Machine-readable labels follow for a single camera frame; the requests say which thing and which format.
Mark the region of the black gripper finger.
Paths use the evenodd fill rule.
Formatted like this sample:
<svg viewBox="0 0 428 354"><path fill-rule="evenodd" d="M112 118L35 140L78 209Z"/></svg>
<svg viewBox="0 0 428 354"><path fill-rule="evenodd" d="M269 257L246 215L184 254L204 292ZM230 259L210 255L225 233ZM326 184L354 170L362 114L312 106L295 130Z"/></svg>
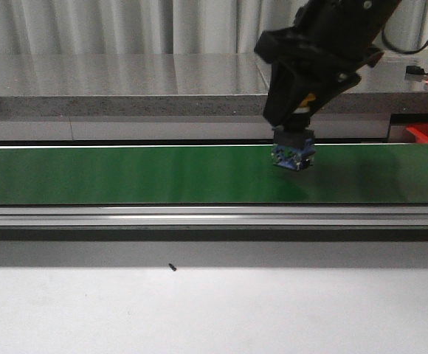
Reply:
<svg viewBox="0 0 428 354"><path fill-rule="evenodd" d="M312 114L325 105L328 91L328 50L323 36L296 27L265 30L254 52L272 69L264 118L274 127L308 127Z"/></svg>
<svg viewBox="0 0 428 354"><path fill-rule="evenodd" d="M318 80L296 76L287 102L283 127L306 129L310 125L311 117L324 105L360 81L360 75L355 72L332 77L322 75Z"/></svg>

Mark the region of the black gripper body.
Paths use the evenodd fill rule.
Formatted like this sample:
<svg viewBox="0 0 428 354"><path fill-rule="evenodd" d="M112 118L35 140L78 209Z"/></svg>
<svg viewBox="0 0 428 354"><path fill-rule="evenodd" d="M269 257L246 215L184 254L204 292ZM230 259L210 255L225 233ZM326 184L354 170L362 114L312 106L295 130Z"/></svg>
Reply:
<svg viewBox="0 0 428 354"><path fill-rule="evenodd" d="M399 1L307 1L294 18L294 69L302 74L351 74L374 67L373 44Z"/></svg>

